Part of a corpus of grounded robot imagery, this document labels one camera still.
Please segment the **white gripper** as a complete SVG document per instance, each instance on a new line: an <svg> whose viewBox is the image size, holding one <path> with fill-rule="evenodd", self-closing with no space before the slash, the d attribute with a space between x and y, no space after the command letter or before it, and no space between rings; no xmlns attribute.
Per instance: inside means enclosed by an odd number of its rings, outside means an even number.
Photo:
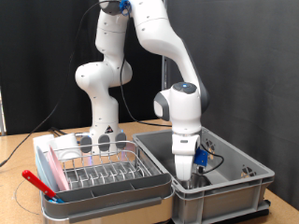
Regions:
<svg viewBox="0 0 299 224"><path fill-rule="evenodd" d="M193 156L192 155L176 155L175 156L175 167L177 179L182 181L182 186L184 188L191 187L192 176L192 165Z"/></svg>

